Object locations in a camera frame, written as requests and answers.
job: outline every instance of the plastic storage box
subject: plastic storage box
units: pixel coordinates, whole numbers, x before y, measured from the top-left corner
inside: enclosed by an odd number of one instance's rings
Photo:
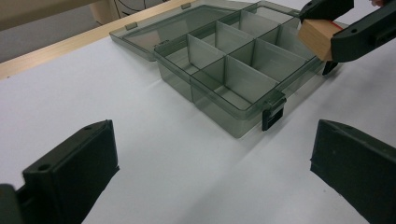
[[[241,137],[283,115],[324,65],[297,38],[298,11],[261,1],[196,1],[111,32],[219,126]]]

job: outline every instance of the white table surface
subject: white table surface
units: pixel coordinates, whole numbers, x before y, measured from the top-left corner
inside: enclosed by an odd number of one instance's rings
[[[303,1],[277,1],[301,8]],[[340,21],[374,8],[356,1]],[[396,146],[396,41],[314,77],[268,132],[234,139],[105,38],[0,82],[0,183],[83,126],[114,121],[120,171],[84,223],[367,223],[309,171],[319,119]]]

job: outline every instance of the gripper holding wooden block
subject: gripper holding wooden block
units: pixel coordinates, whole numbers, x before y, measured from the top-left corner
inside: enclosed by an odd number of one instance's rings
[[[304,20],[299,39],[323,62],[332,61],[332,36],[342,28],[332,21]]]

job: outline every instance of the floor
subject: floor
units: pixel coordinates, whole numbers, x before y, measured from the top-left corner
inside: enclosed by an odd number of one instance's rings
[[[0,32],[0,63],[100,26],[89,6]]]

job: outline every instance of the box latch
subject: box latch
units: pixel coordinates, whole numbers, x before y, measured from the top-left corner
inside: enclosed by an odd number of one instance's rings
[[[265,132],[283,117],[283,106],[286,103],[286,96],[281,91],[275,91],[271,99],[266,102],[269,107],[262,111],[262,131]]]

